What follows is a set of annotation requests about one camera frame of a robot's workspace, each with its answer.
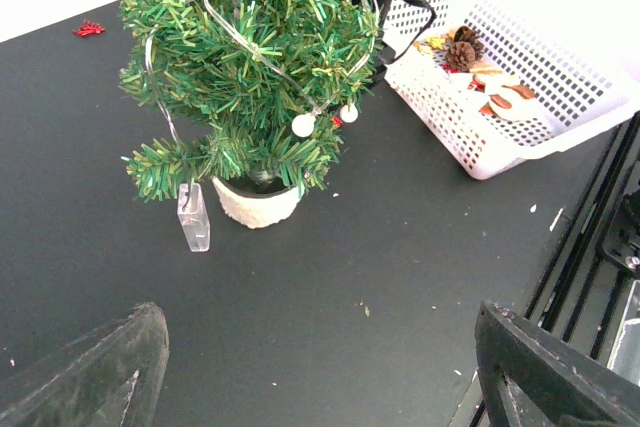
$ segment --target white ornament ball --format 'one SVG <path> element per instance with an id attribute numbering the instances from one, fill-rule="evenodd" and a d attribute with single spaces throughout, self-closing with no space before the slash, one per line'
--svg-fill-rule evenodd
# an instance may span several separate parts
<path id="1" fill-rule="evenodd" d="M 293 119 L 291 129 L 298 137 L 309 137 L 313 132 L 315 123 L 316 117 L 313 114 L 301 114 Z"/>
<path id="2" fill-rule="evenodd" d="M 343 105 L 340 108 L 340 118 L 347 124 L 355 122 L 358 118 L 358 109 L 355 104 Z"/>

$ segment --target red ornament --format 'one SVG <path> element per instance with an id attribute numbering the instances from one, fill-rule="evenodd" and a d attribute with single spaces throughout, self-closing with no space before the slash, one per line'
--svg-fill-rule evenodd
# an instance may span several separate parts
<path id="1" fill-rule="evenodd" d="M 442 68 L 446 72 L 449 72 L 450 74 L 457 74 L 458 73 L 458 71 L 456 69 L 454 69 L 453 67 L 451 67 L 449 64 L 442 64 Z"/>
<path id="2" fill-rule="evenodd" d="M 88 37 L 90 35 L 99 35 L 104 32 L 105 29 L 98 22 L 91 22 L 86 20 L 82 23 L 82 27 L 74 30 L 73 33 L 80 37 Z"/>
<path id="3" fill-rule="evenodd" d="M 469 85 L 469 90 L 478 90 L 480 92 L 484 92 L 484 84 L 474 78 L 471 81 L 471 85 Z"/>

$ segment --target black cable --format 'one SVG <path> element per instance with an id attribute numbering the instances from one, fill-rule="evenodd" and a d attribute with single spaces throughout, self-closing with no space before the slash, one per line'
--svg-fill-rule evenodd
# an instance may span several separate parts
<path id="1" fill-rule="evenodd" d="M 436 20 L 436 17 L 438 16 L 436 14 L 436 11 L 434 10 L 433 7 L 431 7 L 431 5 L 429 4 L 429 2 L 427 2 L 426 0 L 403 0 L 404 2 L 406 2 L 409 5 L 412 5 L 413 7 L 420 7 L 422 9 L 427 9 L 429 11 L 429 20 L 427 21 L 426 24 L 424 24 L 420 30 L 418 31 L 418 33 L 415 35 L 415 37 L 413 39 L 411 39 L 411 42 L 409 42 L 409 45 L 407 45 L 407 48 L 404 49 L 402 51 L 401 54 L 396 55 L 393 60 L 390 60 L 389 62 L 387 62 L 385 65 L 391 65 L 394 62 L 397 62 L 398 60 L 400 60 L 400 58 L 402 58 L 402 56 L 404 54 L 407 53 L 407 51 L 411 48 L 411 46 L 413 45 L 413 43 L 418 40 L 418 37 L 420 37 L 427 29 L 429 29 L 432 25 L 433 22 Z"/>

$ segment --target dark gray table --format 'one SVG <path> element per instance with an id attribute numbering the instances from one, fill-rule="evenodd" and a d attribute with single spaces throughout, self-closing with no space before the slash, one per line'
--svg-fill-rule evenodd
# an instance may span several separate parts
<path id="1" fill-rule="evenodd" d="M 476 182 L 381 85 L 329 191 L 249 231 L 207 183 L 211 251 L 192 254 L 175 202 L 132 201 L 120 156 L 167 128 L 117 87 L 116 12 L 0 45 L 0 379 L 153 301 L 171 339 L 155 425 L 446 425 L 480 301 L 523 301 L 606 136 Z M 84 17 L 107 32 L 73 36 Z"/>

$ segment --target artificial christmas tree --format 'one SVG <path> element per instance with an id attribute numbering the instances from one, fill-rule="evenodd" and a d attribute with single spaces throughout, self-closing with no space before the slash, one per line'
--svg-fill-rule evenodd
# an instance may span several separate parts
<path id="1" fill-rule="evenodd" d="M 258 227 L 286 212 L 247 221 L 233 212 L 244 194 L 269 200 L 295 189 L 295 207 L 299 194 L 323 187 L 341 143 L 331 107 L 355 105 L 373 72 L 370 1 L 124 0 L 121 17 L 138 42 L 122 88 L 169 121 L 211 128 L 185 141 L 169 122 L 172 141 L 125 158 L 139 195 L 176 198 L 180 184 L 214 178 L 227 213 Z M 240 210 L 259 209 L 249 204 Z"/>

